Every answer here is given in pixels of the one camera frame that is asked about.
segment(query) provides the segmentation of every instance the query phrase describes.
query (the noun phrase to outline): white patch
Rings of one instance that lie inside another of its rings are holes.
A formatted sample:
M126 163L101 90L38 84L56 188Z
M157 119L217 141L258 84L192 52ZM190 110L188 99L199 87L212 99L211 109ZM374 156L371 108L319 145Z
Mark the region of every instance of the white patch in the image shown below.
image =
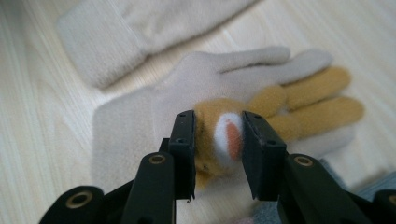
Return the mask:
M216 124L214 139L215 156L218 159L220 165L228 168L234 168L236 162L231 158L228 149L228 136L227 136L227 124L232 123L241 134L243 138L243 123L239 115L235 113L226 113L220 116L218 123Z

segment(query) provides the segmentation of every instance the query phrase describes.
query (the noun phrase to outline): yellow stuffed toy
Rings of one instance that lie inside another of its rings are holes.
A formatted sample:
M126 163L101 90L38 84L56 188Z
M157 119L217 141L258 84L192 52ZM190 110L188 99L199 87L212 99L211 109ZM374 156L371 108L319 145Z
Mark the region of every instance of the yellow stuffed toy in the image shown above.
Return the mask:
M249 102L219 98L194 107L196 116L196 182L229 174L243 146L243 110L267 119L286 142L325 133L361 119L357 100L335 96L350 82L348 72L329 67L311 77L259 91Z

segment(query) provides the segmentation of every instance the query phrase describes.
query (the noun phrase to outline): metal screw head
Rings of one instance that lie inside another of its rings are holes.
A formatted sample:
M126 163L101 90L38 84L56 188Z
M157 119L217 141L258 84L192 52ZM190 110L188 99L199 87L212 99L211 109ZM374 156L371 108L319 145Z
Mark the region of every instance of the metal screw head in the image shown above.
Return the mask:
M390 195L388 197L389 201L396 206L396 194Z
M83 190L79 192L66 201L66 207L70 209L76 209L84 206L85 204L89 203L92 199L92 193L88 190Z
M150 157L148 160L151 164L161 164L165 162L166 158L163 155L154 155Z
M298 156L294 158L294 161L297 162L299 165L306 167L312 166L314 164L311 160L304 156Z

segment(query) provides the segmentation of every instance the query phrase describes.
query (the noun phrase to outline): wooden floor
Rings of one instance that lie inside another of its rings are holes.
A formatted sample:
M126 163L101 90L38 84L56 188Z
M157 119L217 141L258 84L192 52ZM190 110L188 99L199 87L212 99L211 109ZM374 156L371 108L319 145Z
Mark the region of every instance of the wooden floor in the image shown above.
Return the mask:
M60 194L90 185L95 108L155 82L193 50L326 49L353 76L346 94L366 107L353 143L327 159L352 188L396 170L396 1L259 1L103 91L82 82L54 28L77 3L0 1L0 223L37 223Z

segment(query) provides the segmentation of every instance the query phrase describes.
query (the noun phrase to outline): glove cuff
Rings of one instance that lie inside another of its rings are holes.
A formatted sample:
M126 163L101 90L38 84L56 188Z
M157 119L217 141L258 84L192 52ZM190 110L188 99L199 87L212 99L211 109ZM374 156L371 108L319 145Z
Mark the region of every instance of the glove cuff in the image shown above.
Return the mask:
M57 29L78 72L97 88L133 70L147 55L111 1L83 0L58 20Z

